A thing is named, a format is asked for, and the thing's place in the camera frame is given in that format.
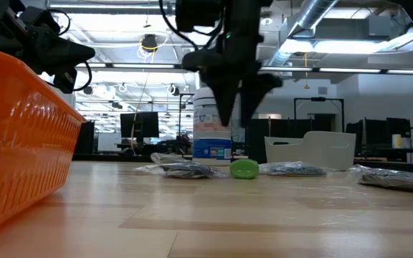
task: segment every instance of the green ball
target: green ball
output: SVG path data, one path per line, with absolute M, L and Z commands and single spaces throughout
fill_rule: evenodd
M 254 179 L 259 174 L 259 166 L 256 161 L 239 159 L 230 163 L 230 173 L 238 179 Z

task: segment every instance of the blue label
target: blue label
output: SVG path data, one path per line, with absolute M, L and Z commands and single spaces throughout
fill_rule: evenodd
M 201 139 L 194 140 L 194 158 L 230 159 L 231 140 Z

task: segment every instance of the ceiling light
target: ceiling light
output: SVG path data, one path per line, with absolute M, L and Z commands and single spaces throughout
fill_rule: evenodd
M 390 75 L 413 75 L 413 70 L 389 70 Z
M 99 64 L 99 63 L 91 63 L 89 64 L 91 68 L 100 68 L 100 67 L 106 67 L 106 64 Z M 85 64 L 78 64 L 76 67 L 85 67 Z
M 283 53 L 296 53 L 296 52 L 309 53 L 309 52 L 313 52 L 313 46 L 310 42 L 307 42 L 307 41 L 286 39 L 285 43 L 281 45 L 279 51 Z
M 113 64 L 115 68 L 174 69 L 174 64 Z
M 379 73 L 379 69 L 320 68 L 320 72 Z
M 87 8 L 87 9 L 141 9 L 141 5 L 122 4 L 51 4 L 50 8 Z M 144 6 L 147 9 L 158 9 L 158 6 Z
M 310 67 L 263 67 L 261 71 L 272 72 L 312 72 Z
M 315 44 L 313 51 L 328 54 L 372 54 L 380 48 L 380 43 L 370 41 L 323 40 Z

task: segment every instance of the cable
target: cable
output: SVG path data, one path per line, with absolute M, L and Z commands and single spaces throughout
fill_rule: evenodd
M 210 31 L 210 34 L 212 34 L 212 37 L 208 39 L 208 42 L 204 45 L 203 49 L 209 48 L 209 46 L 212 44 L 213 40 L 217 37 L 217 35 L 221 32 L 222 30 L 222 24 L 224 22 L 224 12 L 221 11 L 221 17 L 219 18 L 219 23 L 216 28 L 214 28 L 212 31 Z
M 132 124 L 131 138 L 130 138 L 130 146 L 131 146 L 131 148 L 132 148 L 133 155 L 135 155 L 135 156 L 136 156 L 136 153 L 135 153 L 135 149 L 133 148 L 133 134 L 134 134 L 134 132 L 135 132 L 136 115 L 138 114 L 138 109 L 140 108 L 141 99 L 143 98 L 144 90 L 146 89 L 146 85 L 148 84 L 148 79 L 149 79 L 149 72 L 148 72 L 148 76 L 146 76 L 146 81 L 144 82 L 144 87 L 143 87 L 143 89 L 141 90 L 140 100 L 138 101 L 138 104 L 136 105 L 135 115 L 133 116 L 133 124 Z
M 81 91 L 84 90 L 86 87 L 89 87 L 90 83 L 92 82 L 92 70 L 90 69 L 90 65 L 87 61 L 84 61 L 85 67 L 87 68 L 87 72 L 89 74 L 89 80 L 84 84 L 84 86 L 77 88 L 77 89 L 72 89 L 72 91 Z
M 138 48 L 138 50 L 136 50 L 136 55 L 137 55 L 139 58 L 141 58 L 141 59 L 145 59 L 145 58 L 150 57 L 150 56 L 152 55 L 152 53 L 145 53 L 145 52 L 143 51 L 143 48 L 141 48 L 141 45 L 140 45 L 140 47 Z
M 55 87 L 55 85 L 53 84 L 53 83 L 51 83 L 51 82 L 48 82 L 48 81 L 46 81 L 46 80 L 44 80 L 48 85 L 50 85 L 50 86 L 52 86 L 52 87 Z
M 163 20 L 165 21 L 166 25 L 171 29 L 171 31 L 173 31 L 176 35 L 178 35 L 182 39 L 186 40 L 189 44 L 191 44 L 194 47 L 195 51 L 199 50 L 199 47 L 190 38 L 184 36 L 181 32 L 179 32 L 178 29 L 175 29 L 173 25 L 171 25 L 170 21 L 166 17 L 166 12 L 163 9 L 163 0 L 158 0 L 158 7 L 161 10 Z
M 398 24 L 399 26 L 403 26 L 403 27 L 409 26 L 409 25 L 400 24 L 400 23 L 396 20 L 396 18 L 395 18 L 394 16 L 391 16 L 390 18 L 391 18 L 394 22 L 396 22 L 396 24 Z
M 143 26 L 143 28 L 148 28 L 151 25 L 149 24 L 149 6 L 151 5 L 151 0 L 148 0 L 148 12 L 146 14 L 146 25 Z
M 152 52 L 151 64 L 154 63 L 154 57 L 156 57 L 156 50 Z
M 355 16 L 355 14 L 357 14 L 357 13 L 358 13 L 359 11 L 361 11 L 362 9 L 367 9 L 367 10 L 371 13 L 371 15 L 374 15 L 373 11 L 371 11 L 368 7 L 362 6 L 360 9 L 356 10 L 356 11 L 353 13 L 353 15 L 350 17 L 350 19 L 352 19 L 352 18 Z
M 168 37 L 169 37 L 169 35 L 167 34 L 167 36 L 166 36 L 166 38 L 165 38 L 165 41 L 162 43 L 162 44 L 160 44 L 160 45 L 158 45 L 158 46 L 155 46 L 155 47 L 144 47 L 143 46 L 143 39 L 140 39 L 140 42 L 139 42 L 139 44 L 142 46 L 142 48 L 144 48 L 144 49 L 147 49 L 147 50 L 155 50 L 155 49 L 158 49 L 159 47 L 163 47 L 165 44 L 166 44 L 166 42 L 168 41 Z
M 68 16 L 68 14 L 66 14 L 64 11 L 60 11 L 60 10 L 58 10 L 58 9 L 48 9 L 47 11 L 61 13 L 61 14 L 65 15 L 65 16 L 68 18 L 68 25 L 66 26 L 66 28 L 65 28 L 65 30 L 64 30 L 63 32 L 60 32 L 60 33 L 58 34 L 58 36 L 62 36 L 63 34 L 65 34 L 67 31 L 70 30 L 70 27 L 71 27 L 71 18 Z

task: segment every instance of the black object in plastic bag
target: black object in plastic bag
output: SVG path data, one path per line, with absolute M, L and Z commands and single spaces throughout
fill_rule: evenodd
M 298 162 L 276 162 L 259 165 L 260 173 L 271 176 L 324 176 L 324 168 L 311 166 L 307 163 Z
M 355 165 L 347 170 L 348 176 L 363 185 L 380 186 L 413 191 L 413 173 Z
M 190 160 L 186 160 L 176 154 L 162 154 L 162 153 L 152 153 L 151 160 L 155 164 L 171 164 L 171 163 L 197 163 Z
M 169 178 L 225 178 L 228 175 L 218 168 L 205 166 L 198 163 L 171 163 L 160 165 L 149 165 L 137 168 L 156 175 Z

